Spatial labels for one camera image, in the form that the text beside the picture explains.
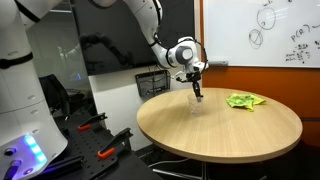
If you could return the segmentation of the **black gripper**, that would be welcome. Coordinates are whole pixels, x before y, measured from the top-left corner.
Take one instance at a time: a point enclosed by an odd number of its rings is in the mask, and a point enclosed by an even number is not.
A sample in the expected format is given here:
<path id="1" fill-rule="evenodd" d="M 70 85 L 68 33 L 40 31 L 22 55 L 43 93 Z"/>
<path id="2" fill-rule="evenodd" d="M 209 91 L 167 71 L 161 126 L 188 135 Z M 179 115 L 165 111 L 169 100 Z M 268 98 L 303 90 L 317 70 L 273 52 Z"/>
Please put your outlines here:
<path id="1" fill-rule="evenodd" d="M 192 87 L 198 102 L 202 102 L 203 95 L 198 81 L 201 78 L 201 68 L 199 66 L 187 65 L 182 71 L 175 74 L 175 79 L 181 83 L 193 82 Z"/>

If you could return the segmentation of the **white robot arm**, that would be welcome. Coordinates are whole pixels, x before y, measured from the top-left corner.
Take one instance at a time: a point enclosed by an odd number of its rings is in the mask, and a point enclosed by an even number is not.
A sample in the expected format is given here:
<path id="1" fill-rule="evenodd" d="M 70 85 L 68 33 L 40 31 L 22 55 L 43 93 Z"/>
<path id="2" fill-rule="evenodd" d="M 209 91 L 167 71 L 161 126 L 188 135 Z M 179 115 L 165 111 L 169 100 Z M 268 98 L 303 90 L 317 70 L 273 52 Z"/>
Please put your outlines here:
<path id="1" fill-rule="evenodd" d="M 62 0 L 0 0 L 0 179 L 29 180 L 42 173 L 67 147 L 68 141 L 49 112 L 33 64 L 26 30 Z M 162 20 L 158 0 L 123 0 L 164 68 L 182 66 L 195 96 L 208 65 L 200 60 L 191 37 L 171 48 L 161 45 L 157 30 Z"/>

